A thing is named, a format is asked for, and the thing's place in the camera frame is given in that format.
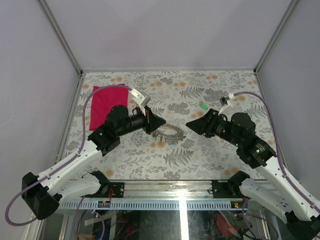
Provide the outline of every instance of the patterned table surface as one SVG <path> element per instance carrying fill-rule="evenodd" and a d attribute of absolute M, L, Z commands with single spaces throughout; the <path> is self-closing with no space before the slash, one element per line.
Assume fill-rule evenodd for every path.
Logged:
<path fill-rule="evenodd" d="M 113 180 L 221 180 L 238 170 L 254 179 L 262 176 L 244 164 L 236 148 L 218 138 L 199 136 L 185 124 L 207 112 L 200 107 L 219 110 L 219 99 L 228 93 L 252 91 L 260 94 L 252 71 L 150 71 L 150 72 L 88 72 L 85 75 L 80 98 L 70 129 L 64 156 L 80 146 L 82 137 L 82 109 L 94 86 L 126 84 L 143 90 L 151 96 L 148 106 L 166 119 L 168 124 L 184 130 L 186 138 L 178 143 L 166 143 L 142 130 L 120 138 L 121 144 L 104 158 L 93 162 L 72 178 L 86 172 L 102 171 Z M 263 103 L 249 95 L 240 95 L 234 101 L 235 112 L 248 113 L 256 123 L 258 136 L 275 148 L 275 141 Z M 129 112 L 134 108 L 129 98 Z M 90 134 L 89 102 L 85 113 L 86 135 Z"/>

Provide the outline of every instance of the white panel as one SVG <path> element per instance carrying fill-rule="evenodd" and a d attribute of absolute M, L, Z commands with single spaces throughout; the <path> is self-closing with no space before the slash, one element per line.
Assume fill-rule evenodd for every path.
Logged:
<path fill-rule="evenodd" d="M 0 238 L 20 240 L 5 208 L 26 173 L 52 163 L 77 75 L 35 0 L 0 1 L 0 33 Z M 11 219 L 30 216 L 19 198 Z"/>
<path fill-rule="evenodd" d="M 47 0 L 83 69 L 251 68 L 291 0 Z"/>
<path fill-rule="evenodd" d="M 318 199 L 319 13 L 319 0 L 300 1 L 259 72 L 288 168 Z"/>

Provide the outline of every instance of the green object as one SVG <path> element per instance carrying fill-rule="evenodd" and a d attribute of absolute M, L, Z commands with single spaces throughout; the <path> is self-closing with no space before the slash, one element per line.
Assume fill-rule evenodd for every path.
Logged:
<path fill-rule="evenodd" d="M 208 107 L 204 103 L 202 103 L 200 107 L 202 107 L 204 110 L 208 110 Z"/>

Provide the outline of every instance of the white cable connector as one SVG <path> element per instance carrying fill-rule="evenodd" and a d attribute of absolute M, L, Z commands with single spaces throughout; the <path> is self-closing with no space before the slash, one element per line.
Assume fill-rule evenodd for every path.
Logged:
<path fill-rule="evenodd" d="M 147 106 L 151 97 L 145 92 L 138 91 L 135 88 L 132 88 L 132 90 L 130 91 L 130 94 L 132 95 L 132 99 L 135 105 L 141 110 L 143 115 L 146 115 L 145 106 Z"/>
<path fill-rule="evenodd" d="M 233 93 L 229 93 L 228 96 L 223 96 L 220 98 L 220 102 L 222 105 L 222 108 L 219 111 L 219 115 L 222 114 L 223 112 L 227 112 L 230 109 L 232 109 L 234 107 L 233 102 L 231 101 L 232 99 L 235 99 L 235 95 Z"/>

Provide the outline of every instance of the red cloth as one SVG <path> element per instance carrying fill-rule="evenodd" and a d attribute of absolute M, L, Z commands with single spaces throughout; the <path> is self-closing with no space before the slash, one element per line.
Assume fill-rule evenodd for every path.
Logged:
<path fill-rule="evenodd" d="M 98 88 L 98 86 L 93 86 L 93 91 Z M 110 113 L 115 105 L 124 105 L 128 107 L 128 95 L 128 89 L 122 87 L 108 87 L 95 93 L 92 97 L 89 129 L 91 131 L 96 130 L 103 124 L 107 114 Z"/>

